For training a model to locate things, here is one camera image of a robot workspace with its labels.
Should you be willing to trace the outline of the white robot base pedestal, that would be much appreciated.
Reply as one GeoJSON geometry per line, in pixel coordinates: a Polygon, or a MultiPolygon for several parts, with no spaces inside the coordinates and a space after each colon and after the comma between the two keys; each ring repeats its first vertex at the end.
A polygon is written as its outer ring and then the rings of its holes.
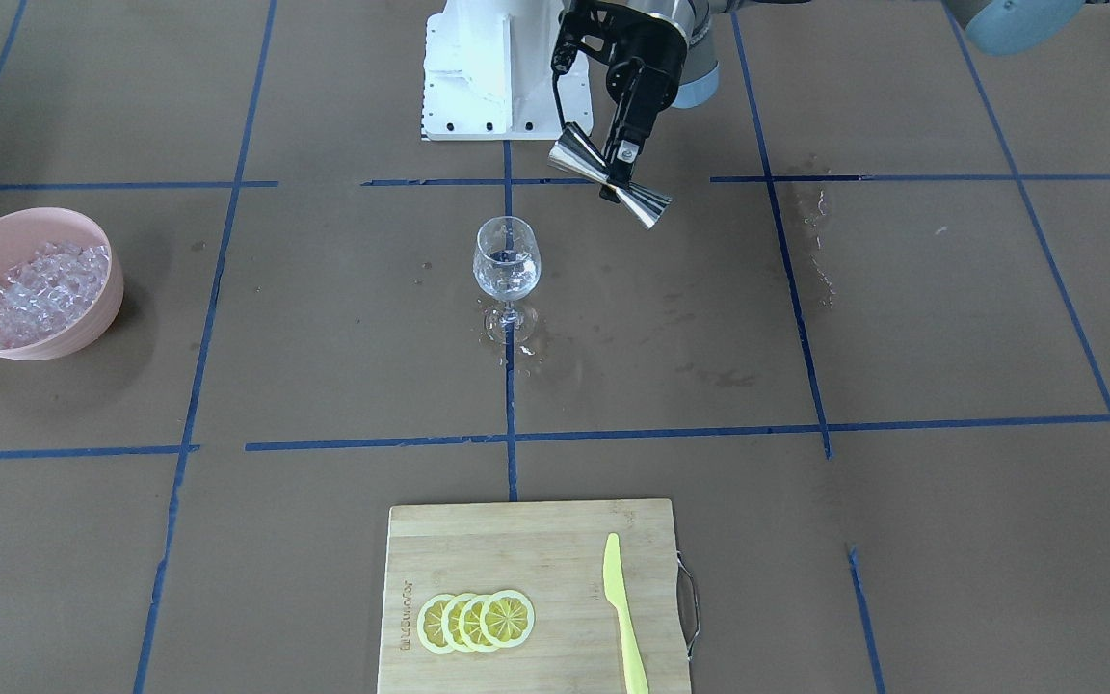
{"type": "Polygon", "coordinates": [[[554,141],[565,120],[594,130],[589,61],[552,92],[563,1],[446,1],[426,21],[424,141],[554,141]]]}

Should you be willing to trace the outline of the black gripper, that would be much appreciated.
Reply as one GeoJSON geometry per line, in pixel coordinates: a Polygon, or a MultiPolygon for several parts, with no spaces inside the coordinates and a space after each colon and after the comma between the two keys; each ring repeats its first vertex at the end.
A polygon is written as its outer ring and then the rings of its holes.
{"type": "Polygon", "coordinates": [[[674,105],[686,40],[660,19],[603,19],[605,91],[616,110],[603,144],[607,185],[622,190],[633,181],[657,114],[674,105]]]}

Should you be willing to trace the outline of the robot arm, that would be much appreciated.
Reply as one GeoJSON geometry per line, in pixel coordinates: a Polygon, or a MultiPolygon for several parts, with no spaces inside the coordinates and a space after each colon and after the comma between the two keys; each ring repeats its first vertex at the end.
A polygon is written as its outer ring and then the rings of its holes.
{"type": "MultiPolygon", "coordinates": [[[[713,17],[733,14],[748,1],[687,1],[682,9],[695,9],[696,14],[688,19],[686,39],[690,47],[690,57],[684,61],[684,76],[675,80],[677,93],[674,107],[690,109],[704,104],[714,95],[719,86],[722,70],[715,62],[713,42],[713,17]]],[[[1005,154],[1008,173],[963,173],[963,174],[793,174],[763,177],[714,177],[715,183],[833,183],[834,181],[851,181],[851,183],[868,183],[868,181],[1109,181],[1110,173],[1031,173],[1018,171],[1012,150],[1006,144],[1005,133],[995,117],[990,98],[986,94],[981,78],[973,66],[969,46],[973,46],[983,54],[1010,56],[1045,42],[1062,30],[1071,18],[1083,8],[1083,1],[944,1],[944,13],[950,18],[953,32],[962,57],[967,62],[970,78],[983,100],[983,109],[990,115],[995,135],[1001,153],[1005,154]]]]}

